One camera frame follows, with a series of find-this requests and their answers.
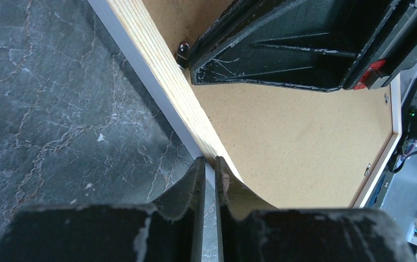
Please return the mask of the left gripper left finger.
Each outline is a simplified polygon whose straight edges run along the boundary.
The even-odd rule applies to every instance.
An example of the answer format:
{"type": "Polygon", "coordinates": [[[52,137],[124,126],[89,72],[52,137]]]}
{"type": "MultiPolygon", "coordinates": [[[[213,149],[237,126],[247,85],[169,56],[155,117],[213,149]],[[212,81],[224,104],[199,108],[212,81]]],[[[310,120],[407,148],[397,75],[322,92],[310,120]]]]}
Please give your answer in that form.
{"type": "Polygon", "coordinates": [[[0,261],[200,261],[205,165],[147,204],[32,206],[0,239],[0,261]]]}

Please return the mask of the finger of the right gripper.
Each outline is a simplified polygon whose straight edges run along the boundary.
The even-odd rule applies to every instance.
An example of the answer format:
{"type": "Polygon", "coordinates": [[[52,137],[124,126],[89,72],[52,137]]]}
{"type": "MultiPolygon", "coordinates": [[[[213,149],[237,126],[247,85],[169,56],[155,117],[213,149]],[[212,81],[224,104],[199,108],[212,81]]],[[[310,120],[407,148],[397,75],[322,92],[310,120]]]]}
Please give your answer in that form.
{"type": "Polygon", "coordinates": [[[233,1],[189,53],[194,85],[348,90],[410,1],[233,1]]]}

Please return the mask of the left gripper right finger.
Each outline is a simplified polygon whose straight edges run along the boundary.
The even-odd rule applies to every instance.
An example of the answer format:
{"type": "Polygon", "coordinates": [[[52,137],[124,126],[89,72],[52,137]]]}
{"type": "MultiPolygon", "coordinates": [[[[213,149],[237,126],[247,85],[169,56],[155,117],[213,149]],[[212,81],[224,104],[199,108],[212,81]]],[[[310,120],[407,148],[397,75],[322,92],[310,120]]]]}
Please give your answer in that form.
{"type": "Polygon", "coordinates": [[[375,209],[278,209],[215,160],[220,261],[416,261],[375,209]]]}

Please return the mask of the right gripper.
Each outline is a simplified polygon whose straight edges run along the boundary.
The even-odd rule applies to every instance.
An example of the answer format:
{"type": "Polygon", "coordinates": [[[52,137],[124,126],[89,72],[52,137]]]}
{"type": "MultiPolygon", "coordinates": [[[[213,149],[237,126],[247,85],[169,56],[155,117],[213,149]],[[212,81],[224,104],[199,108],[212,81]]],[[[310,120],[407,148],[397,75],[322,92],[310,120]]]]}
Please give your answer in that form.
{"type": "Polygon", "coordinates": [[[344,90],[387,86],[417,63],[417,1],[389,1],[345,78],[344,90]]]}

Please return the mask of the brown cardboard backing board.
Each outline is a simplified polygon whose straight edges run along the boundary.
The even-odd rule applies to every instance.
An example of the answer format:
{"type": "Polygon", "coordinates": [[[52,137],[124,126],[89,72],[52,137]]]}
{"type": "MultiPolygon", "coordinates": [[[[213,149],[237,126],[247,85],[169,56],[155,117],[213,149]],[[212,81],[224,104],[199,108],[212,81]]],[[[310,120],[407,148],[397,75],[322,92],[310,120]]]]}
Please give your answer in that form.
{"type": "Polygon", "coordinates": [[[277,207],[349,207],[392,135],[391,90],[189,86],[246,185],[277,207]]]}

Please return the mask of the wooden picture frame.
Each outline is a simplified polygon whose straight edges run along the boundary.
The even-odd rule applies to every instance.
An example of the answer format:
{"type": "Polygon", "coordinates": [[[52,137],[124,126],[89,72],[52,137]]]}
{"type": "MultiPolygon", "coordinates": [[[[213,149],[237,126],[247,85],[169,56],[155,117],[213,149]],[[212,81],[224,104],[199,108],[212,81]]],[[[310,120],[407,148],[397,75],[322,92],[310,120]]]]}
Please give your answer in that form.
{"type": "MultiPolygon", "coordinates": [[[[229,2],[90,1],[90,5],[190,154],[207,157],[210,165],[214,165],[216,156],[224,157],[234,175],[246,185],[232,160],[225,156],[225,148],[194,93],[176,75],[178,65],[174,58],[178,42],[195,40],[229,2]]],[[[400,140],[399,79],[395,79],[388,88],[391,90],[392,135],[374,164],[361,194],[349,207],[363,207],[368,202],[392,150],[400,140]]]]}

